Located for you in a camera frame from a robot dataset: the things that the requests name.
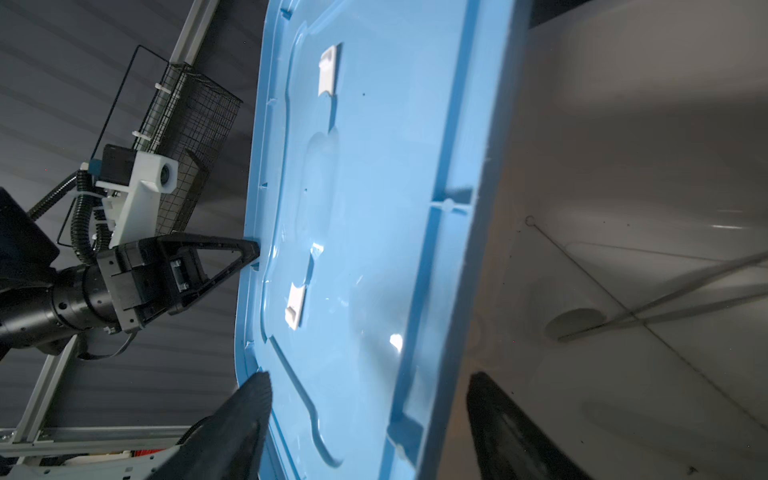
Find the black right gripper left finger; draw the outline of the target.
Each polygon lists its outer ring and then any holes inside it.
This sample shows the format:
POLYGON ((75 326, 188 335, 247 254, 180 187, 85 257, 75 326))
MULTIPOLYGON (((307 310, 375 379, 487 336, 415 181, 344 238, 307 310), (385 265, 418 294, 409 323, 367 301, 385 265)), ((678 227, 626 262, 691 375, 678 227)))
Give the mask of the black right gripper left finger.
POLYGON ((253 374, 151 479, 255 479, 272 411, 267 372, 253 374))

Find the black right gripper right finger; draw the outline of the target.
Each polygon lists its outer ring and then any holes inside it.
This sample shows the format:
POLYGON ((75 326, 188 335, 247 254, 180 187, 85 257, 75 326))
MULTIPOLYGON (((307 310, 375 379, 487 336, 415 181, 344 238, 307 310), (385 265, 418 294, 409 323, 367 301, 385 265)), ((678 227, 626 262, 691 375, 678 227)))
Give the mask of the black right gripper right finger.
POLYGON ((486 373, 470 376, 466 406, 483 479, 589 477, 486 373))

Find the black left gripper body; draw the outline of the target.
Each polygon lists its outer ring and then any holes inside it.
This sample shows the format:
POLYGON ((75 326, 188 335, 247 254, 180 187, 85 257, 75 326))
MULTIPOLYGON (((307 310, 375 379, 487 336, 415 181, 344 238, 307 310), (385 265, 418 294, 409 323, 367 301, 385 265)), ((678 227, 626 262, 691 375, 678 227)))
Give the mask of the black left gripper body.
POLYGON ((105 328, 134 334, 189 307, 207 282, 196 250, 131 242, 100 253, 95 265, 59 271, 46 286, 1 293, 1 352, 58 354, 74 335, 105 328))

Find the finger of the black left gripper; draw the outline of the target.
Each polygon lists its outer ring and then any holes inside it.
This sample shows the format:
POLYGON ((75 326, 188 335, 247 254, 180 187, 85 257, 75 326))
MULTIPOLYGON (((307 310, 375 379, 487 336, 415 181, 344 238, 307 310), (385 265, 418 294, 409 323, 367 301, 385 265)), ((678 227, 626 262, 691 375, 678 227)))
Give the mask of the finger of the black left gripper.
POLYGON ((252 240, 174 233, 157 238, 162 306, 192 306, 260 256, 252 240))

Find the metal tweezers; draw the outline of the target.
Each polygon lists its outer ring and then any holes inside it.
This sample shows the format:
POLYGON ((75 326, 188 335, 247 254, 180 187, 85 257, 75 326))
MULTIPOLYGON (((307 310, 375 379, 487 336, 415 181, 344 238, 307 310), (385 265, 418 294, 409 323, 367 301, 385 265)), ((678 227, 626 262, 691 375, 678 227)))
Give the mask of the metal tweezers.
POLYGON ((738 260, 726 262, 724 264, 709 267, 701 272, 698 272, 695 276, 689 278, 679 288, 670 291, 662 296, 655 298, 654 300, 647 302, 641 306, 634 307, 632 309, 625 310, 618 317, 608 320, 603 324, 588 327, 582 330, 568 333, 558 338, 561 342, 570 342, 575 339, 583 338, 588 335, 595 334, 597 332, 621 329, 625 327, 631 327, 636 325, 648 325, 655 323, 668 322, 673 320, 680 320, 688 317, 695 316, 697 314, 712 313, 719 310, 723 310, 730 307, 735 307, 741 304, 750 303, 753 301, 761 300, 767 296, 767 291, 760 291, 754 294, 744 295, 740 297, 732 297, 722 301, 711 302, 708 304, 700 304, 694 307, 685 309, 679 309, 676 311, 670 311, 667 313, 641 317, 640 314, 648 310, 655 309, 664 304, 670 303, 674 300, 682 298, 692 292, 702 289, 703 287, 714 283, 717 280, 731 276, 739 271, 748 267, 757 266, 767 261, 767 253, 762 252, 752 256, 744 257, 738 260))

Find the blue plastic bin lid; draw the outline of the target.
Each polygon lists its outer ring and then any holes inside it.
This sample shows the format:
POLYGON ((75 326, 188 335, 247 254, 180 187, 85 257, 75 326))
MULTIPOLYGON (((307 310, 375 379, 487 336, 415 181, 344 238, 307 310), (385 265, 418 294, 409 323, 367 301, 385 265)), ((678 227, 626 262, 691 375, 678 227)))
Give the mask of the blue plastic bin lid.
POLYGON ((271 378, 263 479, 432 479, 527 1, 272 1, 234 362, 271 378))

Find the white plastic storage bin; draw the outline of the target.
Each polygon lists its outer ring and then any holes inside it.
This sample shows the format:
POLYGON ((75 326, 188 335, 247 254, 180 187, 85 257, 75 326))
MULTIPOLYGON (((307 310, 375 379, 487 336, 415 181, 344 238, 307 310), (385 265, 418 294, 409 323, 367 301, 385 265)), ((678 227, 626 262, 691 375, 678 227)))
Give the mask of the white plastic storage bin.
MULTIPOLYGON (((484 250, 441 479, 479 479, 466 395, 489 375, 593 479, 763 479, 762 431, 640 327, 544 327, 767 253, 767 5, 539 1, 484 250)), ((767 261, 644 312, 767 291, 767 261)), ((652 329, 767 423, 767 297, 652 329)))

